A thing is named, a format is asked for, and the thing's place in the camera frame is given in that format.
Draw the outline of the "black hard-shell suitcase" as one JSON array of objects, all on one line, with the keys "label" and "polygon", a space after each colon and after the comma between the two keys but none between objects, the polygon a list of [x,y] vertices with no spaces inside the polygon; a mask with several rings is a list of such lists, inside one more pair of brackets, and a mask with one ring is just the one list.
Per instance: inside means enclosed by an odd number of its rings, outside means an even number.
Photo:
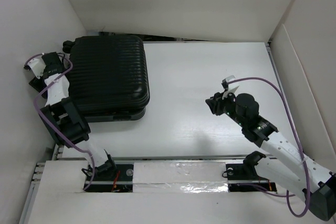
[{"label": "black hard-shell suitcase", "polygon": [[134,35],[64,41],[73,69],[69,95],[87,122],[136,121],[150,100],[143,41]]}]

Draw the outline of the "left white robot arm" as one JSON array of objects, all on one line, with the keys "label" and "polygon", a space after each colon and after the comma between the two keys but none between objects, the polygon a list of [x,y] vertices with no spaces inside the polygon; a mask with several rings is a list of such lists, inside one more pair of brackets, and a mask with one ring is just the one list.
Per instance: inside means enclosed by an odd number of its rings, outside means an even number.
[{"label": "left white robot arm", "polygon": [[34,106],[55,143],[85,156],[89,166],[82,171],[89,178],[114,179],[118,172],[114,160],[89,142],[89,124],[69,95],[66,75],[72,62],[64,53],[42,53],[29,58],[24,68],[34,74],[29,83],[38,91]]}]

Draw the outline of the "dark equipment behind table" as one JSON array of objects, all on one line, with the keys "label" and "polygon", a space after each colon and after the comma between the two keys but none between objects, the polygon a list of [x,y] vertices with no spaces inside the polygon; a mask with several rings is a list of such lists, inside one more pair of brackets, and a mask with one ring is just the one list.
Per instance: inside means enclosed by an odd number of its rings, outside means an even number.
[{"label": "dark equipment behind table", "polygon": [[125,33],[113,33],[113,32],[105,32],[99,31],[99,36],[117,36],[117,35],[128,35],[128,36],[137,36],[144,42],[151,41],[182,41],[181,38],[175,37],[167,37],[167,36],[157,36],[157,35],[146,35],[146,34],[125,34]]}]

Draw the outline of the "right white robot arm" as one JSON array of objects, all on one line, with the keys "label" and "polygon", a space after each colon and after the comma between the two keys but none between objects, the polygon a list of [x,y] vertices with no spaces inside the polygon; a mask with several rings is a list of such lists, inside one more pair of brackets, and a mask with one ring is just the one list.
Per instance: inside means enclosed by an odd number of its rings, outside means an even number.
[{"label": "right white robot arm", "polygon": [[269,121],[259,115],[259,104],[247,93],[216,93],[206,99],[210,111],[227,115],[246,139],[277,159],[254,151],[242,166],[248,178],[268,178],[309,204],[309,211],[328,221],[335,214],[335,173],[319,165],[292,145]]}]

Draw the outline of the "aluminium rail with mounts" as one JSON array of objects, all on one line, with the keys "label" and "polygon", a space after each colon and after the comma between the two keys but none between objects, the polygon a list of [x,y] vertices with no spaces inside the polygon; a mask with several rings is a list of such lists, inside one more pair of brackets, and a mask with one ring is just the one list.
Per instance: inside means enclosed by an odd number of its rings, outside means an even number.
[{"label": "aluminium rail with mounts", "polygon": [[94,177],[84,160],[47,161],[40,170],[40,191],[47,193],[224,193],[261,191],[299,195],[304,174],[295,175],[279,160],[156,160],[117,162]]}]

